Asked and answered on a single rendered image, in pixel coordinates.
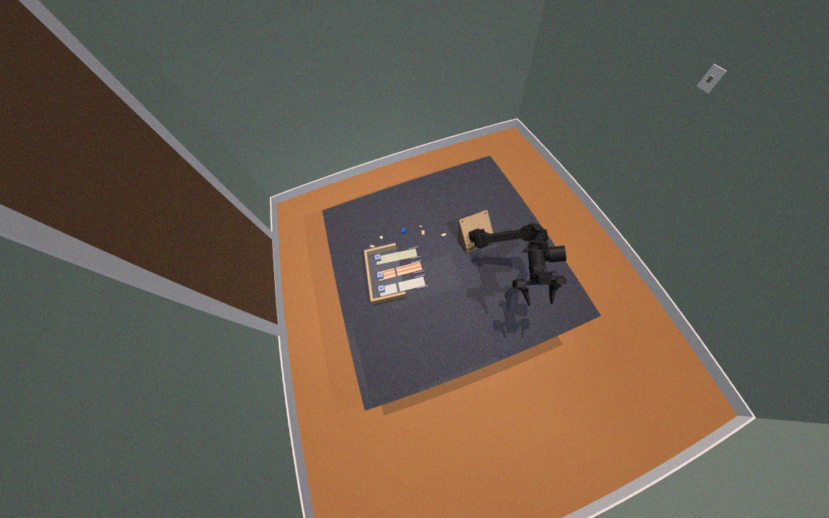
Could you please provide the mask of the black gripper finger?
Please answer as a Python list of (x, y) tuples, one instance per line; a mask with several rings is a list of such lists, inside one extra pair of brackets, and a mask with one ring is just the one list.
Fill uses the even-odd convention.
[(518, 288), (518, 289), (519, 289), (519, 291), (521, 291), (521, 293), (523, 293), (523, 295), (524, 295), (524, 297), (527, 301), (527, 305), (530, 307), (529, 289), (528, 288), (523, 288), (523, 289)]
[(554, 286), (554, 285), (549, 285), (549, 291), (550, 291), (550, 302), (551, 302), (551, 304), (553, 304), (553, 301), (555, 301), (556, 291), (557, 291), (557, 288), (559, 288), (559, 286), (562, 286), (562, 285), (556, 285), (556, 286)]

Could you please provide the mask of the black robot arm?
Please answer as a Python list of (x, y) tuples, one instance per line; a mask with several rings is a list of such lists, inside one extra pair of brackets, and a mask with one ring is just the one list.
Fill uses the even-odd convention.
[[(498, 240), (526, 240), (527, 247), (523, 250), (527, 253), (527, 261), (529, 263), (549, 263), (566, 261), (565, 245), (548, 248), (548, 233), (540, 225), (530, 224), (524, 225), (519, 230), (513, 232), (500, 232), (489, 234), (486, 230), (477, 229), (469, 232), (470, 241), (473, 240), (476, 248), (484, 248), (490, 245), (491, 242), (498, 242)], [(535, 279), (535, 280), (534, 280)], [(557, 281), (557, 272), (548, 272), (548, 268), (544, 268), (542, 272), (534, 270), (533, 282), (538, 285), (551, 285), (552, 281)]]

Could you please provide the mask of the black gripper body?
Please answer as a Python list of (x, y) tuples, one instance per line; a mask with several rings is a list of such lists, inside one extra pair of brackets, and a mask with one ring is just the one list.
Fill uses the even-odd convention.
[[(536, 272), (542, 272), (542, 271), (544, 271), (544, 268), (546, 268), (544, 263), (529, 263), (530, 280), (525, 280), (525, 279), (513, 280), (512, 286), (514, 286), (514, 288), (523, 289), (523, 288), (527, 288), (527, 286), (538, 285), (536, 282), (533, 282), (534, 270), (536, 270)], [(561, 285), (561, 284), (566, 284), (565, 276), (557, 276), (557, 281), (552, 281), (551, 285), (556, 286), (556, 285)]]

